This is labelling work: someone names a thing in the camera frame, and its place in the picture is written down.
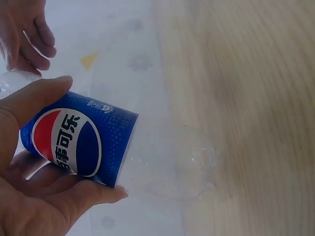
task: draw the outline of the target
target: table surface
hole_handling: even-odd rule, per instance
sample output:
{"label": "table surface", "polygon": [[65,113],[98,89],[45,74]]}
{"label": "table surface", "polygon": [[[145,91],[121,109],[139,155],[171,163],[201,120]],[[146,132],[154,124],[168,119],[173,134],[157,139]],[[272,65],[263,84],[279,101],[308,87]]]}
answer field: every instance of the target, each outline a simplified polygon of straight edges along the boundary
{"label": "table surface", "polygon": [[159,0],[172,114],[221,150],[188,236],[315,235],[315,1]]}

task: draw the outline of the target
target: yellow pattern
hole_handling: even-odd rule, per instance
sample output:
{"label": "yellow pattern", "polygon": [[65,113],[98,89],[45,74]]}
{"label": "yellow pattern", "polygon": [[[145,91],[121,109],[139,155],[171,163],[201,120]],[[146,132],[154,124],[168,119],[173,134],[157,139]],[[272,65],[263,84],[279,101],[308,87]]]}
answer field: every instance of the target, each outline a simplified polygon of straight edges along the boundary
{"label": "yellow pattern", "polygon": [[84,68],[86,70],[90,69],[90,67],[93,65],[95,59],[97,58],[98,54],[99,54],[99,50],[97,52],[90,54],[90,55],[82,57],[80,59],[81,64],[84,66]]}

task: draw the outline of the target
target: pepsi logo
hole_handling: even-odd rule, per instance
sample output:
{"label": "pepsi logo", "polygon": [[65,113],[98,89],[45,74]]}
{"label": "pepsi logo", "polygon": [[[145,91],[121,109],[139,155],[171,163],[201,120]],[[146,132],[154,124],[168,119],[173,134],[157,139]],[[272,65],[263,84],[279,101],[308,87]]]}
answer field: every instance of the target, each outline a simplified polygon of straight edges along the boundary
{"label": "pepsi logo", "polygon": [[36,151],[47,160],[85,177],[98,172],[101,140],[85,114],[67,108],[47,111],[35,122],[31,138]]}

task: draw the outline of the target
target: blue bottle label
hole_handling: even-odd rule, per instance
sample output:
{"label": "blue bottle label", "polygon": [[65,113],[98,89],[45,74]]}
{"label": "blue bottle label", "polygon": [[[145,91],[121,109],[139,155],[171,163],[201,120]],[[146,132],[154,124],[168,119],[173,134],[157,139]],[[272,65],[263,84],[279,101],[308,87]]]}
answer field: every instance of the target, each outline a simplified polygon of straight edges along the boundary
{"label": "blue bottle label", "polygon": [[114,187],[138,114],[68,92],[21,129],[35,155]]}

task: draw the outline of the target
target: fingers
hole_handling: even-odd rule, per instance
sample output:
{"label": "fingers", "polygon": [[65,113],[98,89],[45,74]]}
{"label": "fingers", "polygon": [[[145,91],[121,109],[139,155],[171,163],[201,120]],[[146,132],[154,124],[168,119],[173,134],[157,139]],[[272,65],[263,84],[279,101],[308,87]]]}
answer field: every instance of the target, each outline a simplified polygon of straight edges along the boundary
{"label": "fingers", "polygon": [[115,203],[126,197],[128,194],[121,186],[113,189],[90,180],[83,180],[71,189],[51,196],[49,201],[64,215],[71,227],[92,206]]}
{"label": "fingers", "polygon": [[12,16],[5,9],[0,10],[0,45],[7,70],[14,69],[20,49],[19,34]]}
{"label": "fingers", "polygon": [[69,190],[84,178],[79,175],[66,175],[60,177],[46,189],[45,194],[57,194]]}
{"label": "fingers", "polygon": [[63,176],[72,174],[54,163],[48,163],[40,168],[30,179],[29,184],[37,187],[49,187]]}
{"label": "fingers", "polygon": [[39,35],[36,26],[30,25],[26,30],[25,34],[29,38],[31,44],[36,47],[44,56],[48,58],[53,58],[56,55],[56,49],[52,46],[44,43],[43,39]]}
{"label": "fingers", "polygon": [[20,38],[20,52],[21,54],[32,64],[33,67],[38,68],[39,70],[48,70],[50,66],[49,60],[42,57],[35,48],[29,43],[28,39],[21,33]]}
{"label": "fingers", "polygon": [[37,80],[0,100],[0,111],[11,113],[21,128],[43,108],[64,96],[71,85],[72,78],[69,76]]}
{"label": "fingers", "polygon": [[22,70],[22,71],[28,71],[28,72],[31,72],[31,73],[33,73],[35,75],[41,76],[41,73],[38,70],[36,70],[36,68],[34,66],[32,66],[25,59],[25,57],[23,55],[21,55],[21,54],[18,57],[18,61],[17,61],[15,69]]}
{"label": "fingers", "polygon": [[55,45],[55,38],[46,23],[44,12],[35,19],[35,24],[37,26],[37,30],[43,42],[48,46],[53,47]]}
{"label": "fingers", "polygon": [[46,162],[43,157],[38,157],[28,151],[17,154],[11,161],[8,171],[18,171],[24,178],[36,171]]}

